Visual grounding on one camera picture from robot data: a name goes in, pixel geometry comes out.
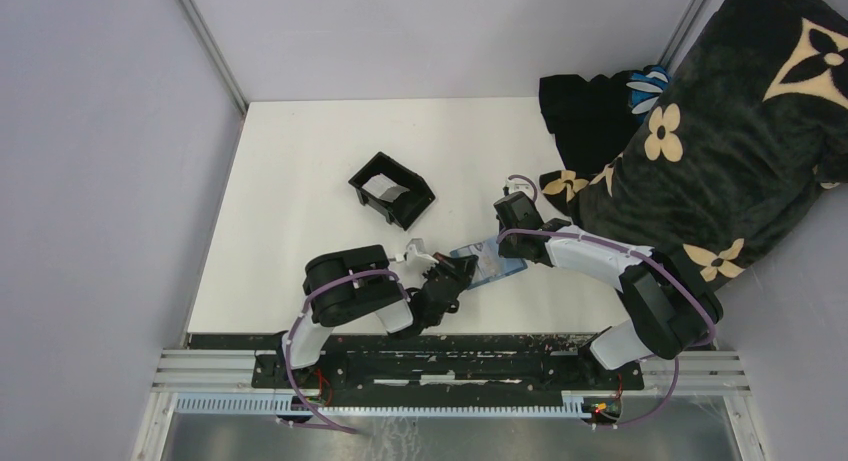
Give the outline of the blue leather card holder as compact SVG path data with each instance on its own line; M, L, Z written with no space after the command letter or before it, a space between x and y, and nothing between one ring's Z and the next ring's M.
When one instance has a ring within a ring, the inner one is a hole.
M450 252L454 258L475 255L478 260L469 290L489 284L527 269L523 259L504 258L498 254L497 237L458 247Z

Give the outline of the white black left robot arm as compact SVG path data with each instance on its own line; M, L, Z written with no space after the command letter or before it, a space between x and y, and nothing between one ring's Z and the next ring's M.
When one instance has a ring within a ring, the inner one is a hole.
M277 375L291 387L307 385L334 329L371 314L398 339L440 325L459 310L478 261L430 254L418 238L395 256L370 245L314 258L305 267L303 307L281 335Z

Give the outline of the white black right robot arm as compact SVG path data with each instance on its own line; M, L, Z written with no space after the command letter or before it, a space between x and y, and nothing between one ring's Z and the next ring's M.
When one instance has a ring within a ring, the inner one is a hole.
M589 341L590 354L577 363L585 386L602 389L627 363L673 360L715 338L723 307L682 249L621 243L563 219L544 221L523 192L503 197L494 209L501 257L577 271L617 292L628 318Z

